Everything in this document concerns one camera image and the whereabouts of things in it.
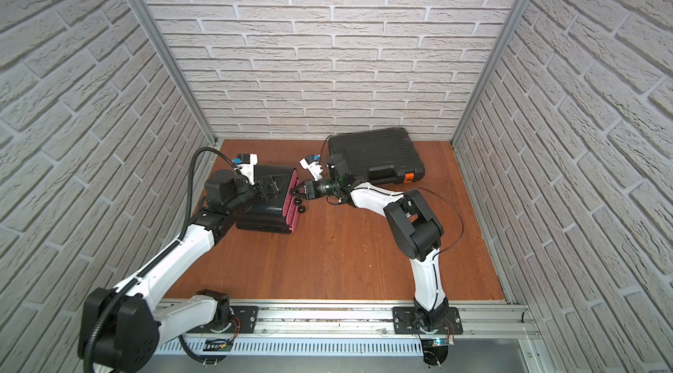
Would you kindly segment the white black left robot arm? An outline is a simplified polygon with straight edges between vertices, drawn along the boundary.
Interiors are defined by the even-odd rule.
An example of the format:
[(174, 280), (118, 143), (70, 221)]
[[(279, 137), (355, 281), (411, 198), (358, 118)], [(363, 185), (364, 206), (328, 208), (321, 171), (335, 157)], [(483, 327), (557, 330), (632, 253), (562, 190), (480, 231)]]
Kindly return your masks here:
[(224, 239), (243, 211), (280, 196), (273, 177), (256, 176), (256, 155), (240, 154), (226, 163), (229, 169), (206, 181), (202, 215), (188, 209), (169, 245), (116, 286), (97, 288), (85, 299), (77, 348), (84, 371), (137, 372), (168, 341), (177, 339), (185, 347), (185, 335), (196, 327), (240, 330), (229, 296), (220, 292), (203, 290), (182, 304), (157, 307), (189, 267)]

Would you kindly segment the black drawer cabinet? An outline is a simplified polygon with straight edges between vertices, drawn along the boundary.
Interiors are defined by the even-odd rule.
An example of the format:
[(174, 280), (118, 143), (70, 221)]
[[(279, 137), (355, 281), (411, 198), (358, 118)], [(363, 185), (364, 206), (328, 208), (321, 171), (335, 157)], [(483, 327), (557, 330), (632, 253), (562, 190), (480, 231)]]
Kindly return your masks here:
[(290, 190), (298, 185), (294, 167), (257, 164), (254, 167), (255, 182), (273, 180), (278, 191), (266, 194), (262, 199), (238, 214), (236, 227), (239, 230), (290, 235), (296, 230), (299, 220), (299, 204)]

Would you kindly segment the pink drawer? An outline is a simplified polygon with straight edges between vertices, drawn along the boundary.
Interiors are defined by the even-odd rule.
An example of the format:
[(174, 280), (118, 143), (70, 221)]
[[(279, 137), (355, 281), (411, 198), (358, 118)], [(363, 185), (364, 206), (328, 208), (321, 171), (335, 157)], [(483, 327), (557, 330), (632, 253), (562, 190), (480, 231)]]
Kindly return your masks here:
[(292, 189), (296, 187), (298, 183), (299, 183), (298, 175), (296, 170), (294, 170), (292, 176), (290, 177), (287, 189), (287, 197), (284, 201), (282, 211), (283, 217), (285, 218), (285, 222), (290, 233), (296, 230), (296, 225), (299, 217), (298, 213), (299, 204), (294, 203), (295, 197), (292, 194)]

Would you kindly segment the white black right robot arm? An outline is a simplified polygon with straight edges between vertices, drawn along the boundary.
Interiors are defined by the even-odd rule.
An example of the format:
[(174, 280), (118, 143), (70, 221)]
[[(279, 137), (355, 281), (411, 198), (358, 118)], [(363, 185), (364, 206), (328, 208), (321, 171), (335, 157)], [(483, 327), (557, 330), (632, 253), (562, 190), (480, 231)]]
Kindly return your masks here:
[(312, 179), (291, 190), (305, 201), (334, 197), (336, 204), (372, 211), (386, 218), (394, 241), (410, 260), (415, 281), (415, 327), (430, 333), (443, 325), (450, 307), (441, 280), (439, 255), (443, 225), (429, 203), (414, 188), (396, 192), (354, 175), (340, 154), (327, 158), (329, 176), (322, 174), (321, 157), (309, 154), (300, 160)]

